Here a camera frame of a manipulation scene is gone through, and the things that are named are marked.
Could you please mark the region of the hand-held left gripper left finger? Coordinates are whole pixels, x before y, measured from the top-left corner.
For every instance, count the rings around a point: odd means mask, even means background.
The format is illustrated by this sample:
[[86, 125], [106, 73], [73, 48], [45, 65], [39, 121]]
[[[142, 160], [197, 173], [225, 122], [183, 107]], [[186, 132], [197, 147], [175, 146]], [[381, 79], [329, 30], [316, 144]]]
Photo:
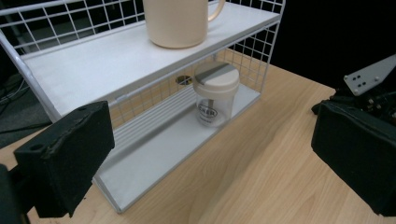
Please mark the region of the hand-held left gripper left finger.
[[21, 205], [72, 216], [115, 142], [106, 101], [81, 106], [14, 151]]

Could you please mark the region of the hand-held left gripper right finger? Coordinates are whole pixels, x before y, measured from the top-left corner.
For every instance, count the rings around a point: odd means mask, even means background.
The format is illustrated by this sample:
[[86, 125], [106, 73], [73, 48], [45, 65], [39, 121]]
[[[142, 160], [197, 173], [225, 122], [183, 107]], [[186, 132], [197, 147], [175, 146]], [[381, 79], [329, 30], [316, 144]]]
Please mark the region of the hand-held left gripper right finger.
[[396, 127], [355, 107], [318, 106], [314, 152], [371, 208], [396, 217]]

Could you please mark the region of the white wire shelf rack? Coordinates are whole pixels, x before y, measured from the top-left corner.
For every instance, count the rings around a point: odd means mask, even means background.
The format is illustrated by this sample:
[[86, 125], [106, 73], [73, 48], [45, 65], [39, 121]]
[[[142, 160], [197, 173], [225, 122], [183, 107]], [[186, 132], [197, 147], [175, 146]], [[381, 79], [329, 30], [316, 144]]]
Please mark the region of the white wire shelf rack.
[[204, 43], [164, 49], [149, 40], [139, 0], [55, 0], [0, 9], [0, 45], [52, 120], [108, 102], [116, 145], [94, 183], [123, 212], [215, 134], [176, 77], [232, 64], [242, 113], [261, 95], [285, 4], [228, 0]]

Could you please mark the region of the clear jar with white lid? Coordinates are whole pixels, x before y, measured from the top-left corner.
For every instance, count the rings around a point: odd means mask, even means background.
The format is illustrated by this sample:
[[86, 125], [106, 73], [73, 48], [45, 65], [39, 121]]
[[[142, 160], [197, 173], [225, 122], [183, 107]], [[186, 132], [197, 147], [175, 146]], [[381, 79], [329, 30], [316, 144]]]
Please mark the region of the clear jar with white lid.
[[239, 88], [239, 72], [229, 63], [199, 65], [192, 80], [196, 116], [207, 127], [219, 127], [231, 119], [233, 99]]

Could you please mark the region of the cream mug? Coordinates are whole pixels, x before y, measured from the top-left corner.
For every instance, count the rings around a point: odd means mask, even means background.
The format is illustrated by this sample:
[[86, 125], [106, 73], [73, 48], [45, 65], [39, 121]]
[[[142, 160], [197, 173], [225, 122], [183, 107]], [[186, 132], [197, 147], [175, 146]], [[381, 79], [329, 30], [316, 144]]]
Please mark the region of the cream mug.
[[215, 11], [208, 13], [208, 0], [143, 0], [148, 38], [168, 49], [185, 49], [203, 43], [208, 24], [222, 11], [219, 0]]

